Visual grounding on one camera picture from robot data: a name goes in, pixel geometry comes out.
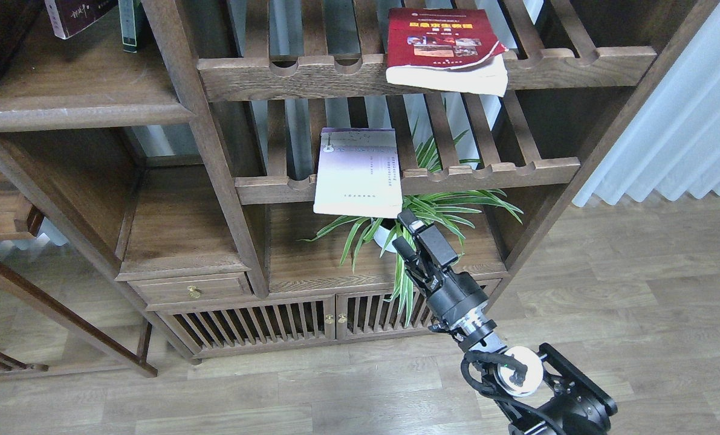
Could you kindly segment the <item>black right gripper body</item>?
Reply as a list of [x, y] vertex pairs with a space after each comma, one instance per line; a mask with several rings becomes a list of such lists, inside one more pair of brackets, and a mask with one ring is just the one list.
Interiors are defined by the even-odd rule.
[[490, 319], [484, 313], [488, 297], [467, 272], [455, 273], [451, 266], [439, 267], [429, 260], [409, 260], [407, 277], [421, 290], [435, 324], [435, 333], [489, 333]]

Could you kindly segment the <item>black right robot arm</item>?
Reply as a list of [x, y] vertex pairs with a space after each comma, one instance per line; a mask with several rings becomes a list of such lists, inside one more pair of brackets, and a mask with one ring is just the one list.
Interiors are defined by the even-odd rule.
[[395, 248], [406, 273], [423, 292], [436, 319], [464, 352], [460, 372], [481, 396], [495, 401], [511, 434], [606, 434], [614, 400], [550, 344], [509, 347], [486, 314], [488, 297], [467, 272], [454, 272], [458, 256], [439, 229], [409, 210], [398, 215], [412, 242]]

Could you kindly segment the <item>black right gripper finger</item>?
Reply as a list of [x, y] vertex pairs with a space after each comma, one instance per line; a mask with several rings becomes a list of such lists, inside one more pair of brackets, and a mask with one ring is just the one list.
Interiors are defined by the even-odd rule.
[[393, 246], [404, 262], [406, 275], [416, 285], [433, 284], [433, 258], [430, 248], [433, 247], [433, 239], [430, 235], [418, 235], [414, 237], [416, 251], [410, 249], [404, 237], [394, 240]]
[[434, 225], [425, 225], [410, 210], [402, 210], [397, 221], [409, 232], [415, 248], [404, 237], [397, 239], [397, 253], [405, 262], [421, 269], [448, 269], [458, 254]]

